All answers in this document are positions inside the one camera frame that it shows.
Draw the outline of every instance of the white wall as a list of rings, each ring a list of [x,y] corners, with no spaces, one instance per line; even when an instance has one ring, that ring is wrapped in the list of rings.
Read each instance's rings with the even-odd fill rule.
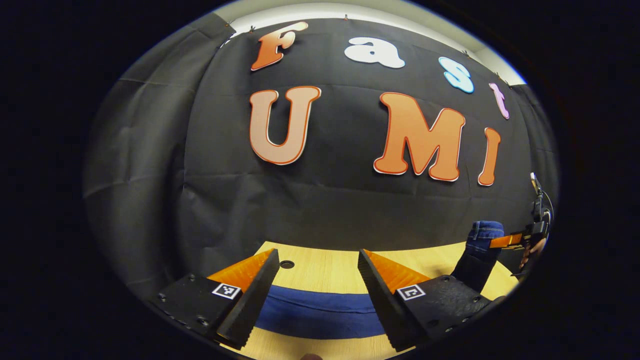
[[[286,3],[286,1],[270,0],[273,4]],[[358,0],[343,0],[344,2],[362,3]],[[502,79],[510,85],[524,84],[524,80],[516,70],[506,63],[501,56],[493,52],[480,40],[474,38],[463,29],[439,15],[415,6],[408,1],[386,0],[385,2],[371,1],[371,6],[379,6],[392,11],[389,6],[397,5],[402,11],[398,13],[411,14],[414,19],[421,19],[424,24],[419,24],[406,17],[393,13],[369,8],[355,4],[344,3],[298,3],[285,6],[267,8],[269,1],[265,0],[240,0],[216,9],[214,12],[227,21],[232,21],[231,26],[237,31],[234,36],[249,32],[251,26],[260,29],[266,26],[282,22],[297,21],[303,19],[342,19],[347,14],[349,19],[366,20],[395,26],[424,35],[451,46],[459,51],[466,51],[469,56],[489,68],[492,72],[498,72]],[[263,9],[252,12],[252,9]]]

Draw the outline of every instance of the table surface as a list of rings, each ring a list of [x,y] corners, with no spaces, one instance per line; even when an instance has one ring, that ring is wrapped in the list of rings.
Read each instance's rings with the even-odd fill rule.
[[[281,268],[273,284],[285,288],[324,293],[366,294],[367,288],[358,271],[358,252],[311,249],[265,242],[256,252],[278,249],[280,261],[291,260],[294,267]],[[465,243],[425,249],[376,251],[430,278],[449,275],[460,259]],[[496,263],[482,291],[493,300],[507,295],[517,284],[515,277],[502,264]],[[251,336],[239,352],[258,360],[300,360],[306,353],[320,355],[323,360],[383,360],[396,356],[385,334],[360,339],[316,340],[296,338],[253,328]]]

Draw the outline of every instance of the orange letter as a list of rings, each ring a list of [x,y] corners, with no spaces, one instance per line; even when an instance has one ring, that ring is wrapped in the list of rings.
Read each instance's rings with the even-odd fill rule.
[[[376,159],[373,168],[383,174],[404,174],[409,167],[403,159],[407,143],[416,175],[422,174],[438,151],[436,163],[429,168],[429,176],[436,180],[457,180],[464,116],[456,110],[444,108],[429,129],[413,97],[385,92],[380,95],[380,101],[389,108],[389,125],[385,152]]]
[[[500,134],[490,127],[484,129],[486,136],[486,156],[484,157],[484,167],[478,175],[478,184],[491,186],[495,181],[495,163],[498,160],[498,145],[500,144]]]
[[[251,95],[251,124],[249,138],[251,147],[264,161],[286,165],[296,161],[307,142],[307,126],[311,103],[320,97],[320,89],[315,86],[298,86],[289,89],[285,97],[291,101],[289,132],[281,145],[269,140],[269,117],[271,105],[278,99],[275,90],[258,91]]]
[[[251,65],[251,70],[256,71],[282,60],[284,55],[278,53],[278,46],[282,46],[282,49],[287,49],[293,44],[293,40],[296,39],[296,33],[291,30],[301,31],[307,27],[308,24],[301,21],[261,37],[260,40],[258,40],[261,42],[258,58],[255,60],[255,63]]]

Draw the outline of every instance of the person's hand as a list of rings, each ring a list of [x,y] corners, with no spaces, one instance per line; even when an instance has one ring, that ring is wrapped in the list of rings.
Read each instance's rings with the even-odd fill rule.
[[[315,354],[305,354],[300,360],[322,360],[322,357],[319,357]]]
[[[545,247],[545,244],[547,243],[547,238],[544,238],[540,241],[538,241],[538,243],[536,244],[536,246],[533,247],[533,249],[529,250],[529,247],[527,246],[526,249],[524,249],[524,255],[522,256],[522,260],[520,261],[520,268],[522,268],[527,261],[529,261],[529,255],[536,252],[536,251],[542,251],[542,249]]]

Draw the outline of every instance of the jeans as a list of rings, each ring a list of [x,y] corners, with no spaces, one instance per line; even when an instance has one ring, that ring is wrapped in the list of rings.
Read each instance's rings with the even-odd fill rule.
[[[504,227],[496,221],[474,222],[465,251],[458,260],[451,276],[462,281],[468,287],[482,292],[493,266],[498,260],[501,249],[490,249],[491,240],[504,236]]]

